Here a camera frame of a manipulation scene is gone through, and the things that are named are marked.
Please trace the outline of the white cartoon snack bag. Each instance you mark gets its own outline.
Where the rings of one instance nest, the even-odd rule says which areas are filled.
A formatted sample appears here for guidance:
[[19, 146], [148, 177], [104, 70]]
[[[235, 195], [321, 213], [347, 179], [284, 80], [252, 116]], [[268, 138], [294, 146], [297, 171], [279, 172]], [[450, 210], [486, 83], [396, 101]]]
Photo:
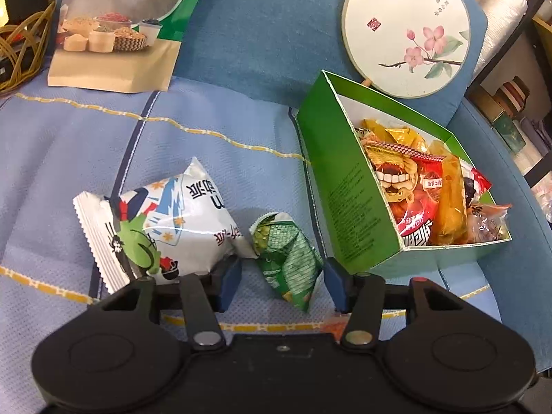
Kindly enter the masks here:
[[255, 258], [199, 160], [183, 173], [111, 199], [83, 191], [73, 206], [109, 293], [144, 276], [169, 284], [223, 258]]

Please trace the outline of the small green snack packet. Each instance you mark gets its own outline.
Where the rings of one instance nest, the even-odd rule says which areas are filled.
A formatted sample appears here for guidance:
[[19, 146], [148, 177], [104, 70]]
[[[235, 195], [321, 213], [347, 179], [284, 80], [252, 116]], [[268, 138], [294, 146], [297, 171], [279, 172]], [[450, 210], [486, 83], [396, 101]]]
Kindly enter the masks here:
[[286, 302], [308, 312], [323, 260], [291, 216], [271, 212], [250, 227], [259, 268]]

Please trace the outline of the gold orange snack packet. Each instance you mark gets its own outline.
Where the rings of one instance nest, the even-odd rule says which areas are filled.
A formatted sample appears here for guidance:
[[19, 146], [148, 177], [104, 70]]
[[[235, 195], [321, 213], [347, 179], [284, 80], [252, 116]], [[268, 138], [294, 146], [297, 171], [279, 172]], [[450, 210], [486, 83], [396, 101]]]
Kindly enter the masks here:
[[411, 127], [385, 127], [378, 121], [365, 119], [357, 129], [363, 148], [365, 141], [400, 144], [443, 157], [443, 187], [438, 211], [426, 246], [461, 244], [467, 236], [467, 213], [461, 162], [440, 140], [427, 140]]

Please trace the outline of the red striped snack bag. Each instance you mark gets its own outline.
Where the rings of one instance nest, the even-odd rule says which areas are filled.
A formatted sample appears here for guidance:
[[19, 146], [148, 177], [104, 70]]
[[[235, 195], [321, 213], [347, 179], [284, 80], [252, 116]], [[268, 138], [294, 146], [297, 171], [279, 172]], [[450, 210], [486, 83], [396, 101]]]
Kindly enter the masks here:
[[406, 247], [430, 241], [443, 187], [443, 157], [382, 141], [363, 149]]

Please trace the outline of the clear orange-trim nut bag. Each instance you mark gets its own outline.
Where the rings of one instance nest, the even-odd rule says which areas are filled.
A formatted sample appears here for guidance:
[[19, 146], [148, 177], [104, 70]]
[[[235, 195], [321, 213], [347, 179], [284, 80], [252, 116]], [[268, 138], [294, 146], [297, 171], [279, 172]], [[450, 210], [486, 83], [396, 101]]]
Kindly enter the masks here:
[[471, 204], [467, 212], [467, 240], [487, 243], [508, 236], [506, 217], [511, 205]]

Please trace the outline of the green cardboard box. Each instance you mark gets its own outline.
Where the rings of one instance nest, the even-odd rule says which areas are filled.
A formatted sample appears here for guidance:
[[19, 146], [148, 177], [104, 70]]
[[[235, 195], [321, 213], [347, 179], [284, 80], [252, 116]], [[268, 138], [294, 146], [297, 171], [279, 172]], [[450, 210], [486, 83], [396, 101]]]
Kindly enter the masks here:
[[470, 159], [455, 135], [430, 118], [351, 79], [321, 71], [297, 113], [297, 122], [333, 255], [349, 273], [413, 276], [438, 266], [474, 262], [510, 241], [505, 236], [479, 244], [406, 244], [355, 133], [365, 118], [411, 127], [427, 141], [443, 141], [460, 159]]

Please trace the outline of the black metal shelf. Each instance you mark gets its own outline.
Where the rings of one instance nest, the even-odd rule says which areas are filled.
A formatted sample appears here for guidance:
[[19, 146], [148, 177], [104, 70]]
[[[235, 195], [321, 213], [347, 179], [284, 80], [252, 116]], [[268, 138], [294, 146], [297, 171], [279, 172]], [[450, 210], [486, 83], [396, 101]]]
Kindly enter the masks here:
[[523, 175], [532, 174], [551, 152], [551, 107], [535, 112], [538, 92], [534, 82], [545, 86], [544, 101], [551, 102], [551, 16], [540, 14], [551, 0], [527, 0], [528, 9], [496, 56], [484, 67], [469, 90], [477, 103], [501, 108], [491, 118], [495, 130], [511, 151]]

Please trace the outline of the light blue sofa blanket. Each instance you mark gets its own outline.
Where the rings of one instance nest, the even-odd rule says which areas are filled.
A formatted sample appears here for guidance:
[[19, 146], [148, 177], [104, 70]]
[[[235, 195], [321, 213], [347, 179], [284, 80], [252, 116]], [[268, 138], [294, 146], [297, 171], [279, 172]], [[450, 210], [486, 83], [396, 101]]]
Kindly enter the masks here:
[[197, 159], [243, 234], [285, 212], [313, 234], [304, 155], [286, 106], [189, 79], [161, 93], [50, 87], [38, 76], [1, 101], [1, 409], [44, 405], [37, 344], [101, 296], [73, 198], [108, 196]]

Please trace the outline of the round floral hand fan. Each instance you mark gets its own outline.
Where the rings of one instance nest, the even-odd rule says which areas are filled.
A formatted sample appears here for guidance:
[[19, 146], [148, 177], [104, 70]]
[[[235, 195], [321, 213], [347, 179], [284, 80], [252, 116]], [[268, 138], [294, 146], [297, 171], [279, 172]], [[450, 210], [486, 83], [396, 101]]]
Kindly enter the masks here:
[[345, 0], [343, 42], [363, 78], [396, 98], [418, 99], [447, 86], [470, 47], [463, 0]]

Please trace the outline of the blue sofa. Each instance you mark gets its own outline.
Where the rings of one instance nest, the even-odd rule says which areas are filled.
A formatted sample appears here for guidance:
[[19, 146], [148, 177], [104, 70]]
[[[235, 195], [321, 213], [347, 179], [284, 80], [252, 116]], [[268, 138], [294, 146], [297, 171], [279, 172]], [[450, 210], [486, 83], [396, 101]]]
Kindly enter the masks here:
[[[239, 92], [297, 112], [320, 71], [359, 81], [343, 46], [344, 0], [198, 0], [184, 33], [174, 79]], [[538, 371], [551, 368], [551, 229], [502, 140], [467, 99], [471, 71], [436, 96], [405, 102], [454, 133], [492, 183], [497, 204], [512, 204], [512, 240], [483, 258], [422, 273], [524, 336]], [[223, 323], [321, 322], [333, 303], [316, 288], [307, 314], [277, 297], [254, 261], [244, 261], [239, 290]]]

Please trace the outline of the large kraft green snack bag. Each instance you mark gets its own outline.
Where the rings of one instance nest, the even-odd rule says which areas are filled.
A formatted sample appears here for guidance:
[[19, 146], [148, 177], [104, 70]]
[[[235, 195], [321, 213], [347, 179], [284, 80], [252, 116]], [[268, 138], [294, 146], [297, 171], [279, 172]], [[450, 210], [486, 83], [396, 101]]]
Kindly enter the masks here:
[[166, 91], [198, 0], [62, 0], [50, 87]]

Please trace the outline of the woven yellow wicker basket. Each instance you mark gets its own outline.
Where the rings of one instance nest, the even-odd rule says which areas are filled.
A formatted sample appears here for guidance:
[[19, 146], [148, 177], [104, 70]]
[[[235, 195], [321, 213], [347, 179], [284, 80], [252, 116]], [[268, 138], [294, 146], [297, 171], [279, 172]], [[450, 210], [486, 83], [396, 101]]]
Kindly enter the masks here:
[[7, 95], [37, 76], [50, 42], [56, 0], [19, 25], [1, 28], [1, 95]]

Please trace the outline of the clear plastic roll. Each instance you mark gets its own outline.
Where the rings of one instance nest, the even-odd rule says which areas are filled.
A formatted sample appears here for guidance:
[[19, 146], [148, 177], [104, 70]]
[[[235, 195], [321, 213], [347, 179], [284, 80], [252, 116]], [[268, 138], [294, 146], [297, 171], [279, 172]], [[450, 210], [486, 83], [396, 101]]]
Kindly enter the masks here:
[[514, 33], [528, 9], [527, 0], [481, 0], [480, 6], [487, 18], [482, 50], [473, 71], [477, 78], [484, 67], [496, 56], [506, 40]]

